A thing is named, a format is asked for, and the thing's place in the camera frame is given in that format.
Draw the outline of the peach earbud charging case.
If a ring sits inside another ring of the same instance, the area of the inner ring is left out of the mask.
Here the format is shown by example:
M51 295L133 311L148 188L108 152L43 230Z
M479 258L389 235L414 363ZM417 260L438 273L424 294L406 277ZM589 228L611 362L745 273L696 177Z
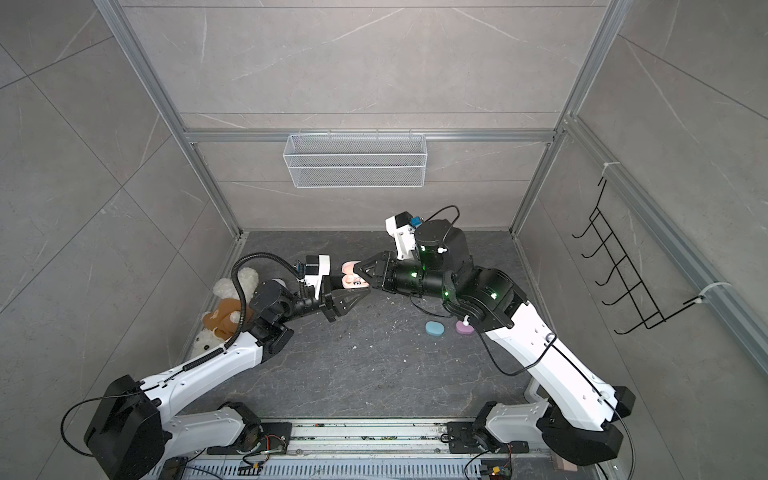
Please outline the peach earbud charging case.
M357 261L348 261L342 265L341 285L344 289L362 289L369 287L369 283L354 271L356 264Z

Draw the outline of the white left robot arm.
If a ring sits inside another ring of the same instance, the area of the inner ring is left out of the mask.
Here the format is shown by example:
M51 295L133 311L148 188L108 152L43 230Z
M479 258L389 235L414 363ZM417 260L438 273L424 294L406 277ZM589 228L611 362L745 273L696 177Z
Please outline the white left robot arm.
M165 460L207 447L243 441L256 416L240 404L183 414L194 400L229 378L279 353L293 332L286 322L322 312L329 321L347 314L367 288L337 289L302 297L276 280L262 283L249 304L242 332L184 364L108 385L84 434L84 443L110 479L140 479Z

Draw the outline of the pink earbud charging case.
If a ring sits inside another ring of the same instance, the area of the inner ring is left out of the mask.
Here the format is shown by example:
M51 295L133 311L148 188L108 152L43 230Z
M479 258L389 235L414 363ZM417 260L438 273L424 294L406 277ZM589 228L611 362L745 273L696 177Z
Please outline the pink earbud charging case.
M475 332L475 329L468 323L463 321L457 321L455 323L455 330L459 335L469 336Z

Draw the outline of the teal earbud charging case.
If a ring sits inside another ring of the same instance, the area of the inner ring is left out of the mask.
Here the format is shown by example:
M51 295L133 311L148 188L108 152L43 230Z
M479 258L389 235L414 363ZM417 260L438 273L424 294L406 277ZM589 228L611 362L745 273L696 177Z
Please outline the teal earbud charging case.
M430 336L440 337L445 333L445 326L440 322L428 321L425 324L425 331Z

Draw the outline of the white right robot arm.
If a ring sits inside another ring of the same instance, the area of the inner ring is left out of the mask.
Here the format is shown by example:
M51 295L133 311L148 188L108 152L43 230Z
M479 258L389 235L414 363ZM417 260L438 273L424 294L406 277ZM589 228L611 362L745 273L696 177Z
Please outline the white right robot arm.
M487 403L472 426L480 447L497 451L514 442L542 443L577 466L617 458L624 440L619 428L632 412L634 394L591 372L509 275L475 265L464 232L453 222L392 217L388 228L396 251L346 263L347 280L392 294L439 298L481 342L493 341L513 356L548 395L529 404Z

